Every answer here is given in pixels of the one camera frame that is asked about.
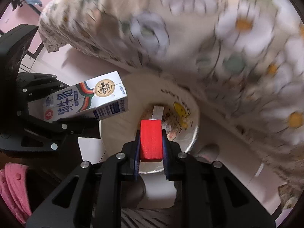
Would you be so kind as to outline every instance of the yellow flower center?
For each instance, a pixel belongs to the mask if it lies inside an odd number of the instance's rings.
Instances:
[[[275,76],[277,74],[278,67],[274,64],[271,63],[268,68],[267,68],[267,74]]]
[[[241,32],[251,31],[253,28],[253,21],[249,19],[238,18],[235,23],[235,28]]]
[[[290,128],[299,128],[303,125],[303,114],[300,112],[294,112],[288,117],[288,126]]]
[[[304,26],[300,26],[300,34],[304,38]]]

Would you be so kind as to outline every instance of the floral bedsheet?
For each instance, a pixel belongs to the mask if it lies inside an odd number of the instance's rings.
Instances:
[[[304,186],[304,26],[289,0],[52,0],[39,33],[132,68],[170,73],[229,120],[287,185]]]

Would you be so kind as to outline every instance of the yellow smiley face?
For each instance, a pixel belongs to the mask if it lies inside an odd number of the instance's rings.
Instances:
[[[187,116],[189,116],[189,111],[187,112],[186,109],[177,102],[174,102],[173,106],[177,114],[180,116],[181,127],[186,130],[188,128],[188,124],[184,120],[187,118]]]

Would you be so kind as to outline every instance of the gold circular logo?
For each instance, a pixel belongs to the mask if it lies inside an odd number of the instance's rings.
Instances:
[[[94,88],[95,94],[98,97],[109,96],[114,92],[114,89],[115,89],[114,82],[108,79],[99,81]]]

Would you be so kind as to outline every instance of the floor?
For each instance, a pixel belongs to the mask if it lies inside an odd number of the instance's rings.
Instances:
[[[44,48],[36,60],[26,56],[22,60],[21,67],[20,71],[55,74],[57,79],[68,85],[74,85],[112,71],[118,71],[121,77],[128,74],[124,69],[104,60],[87,56],[69,45],[62,47],[59,52],[53,53],[48,53]],[[272,214],[280,204],[277,187],[282,184],[282,181],[266,166],[261,168],[261,161],[248,150],[241,140],[218,123],[201,116],[200,134],[194,150],[199,150],[207,143],[218,143],[220,154],[217,160],[223,162]],[[81,147],[83,158],[91,157],[93,162],[105,159],[103,158],[106,156],[105,151],[99,140],[90,143],[89,149],[87,140],[80,139],[80,144],[86,145],[86,147]],[[164,175],[145,175],[143,178],[147,191],[140,207],[164,208],[173,204],[175,189],[172,183],[165,181]]]

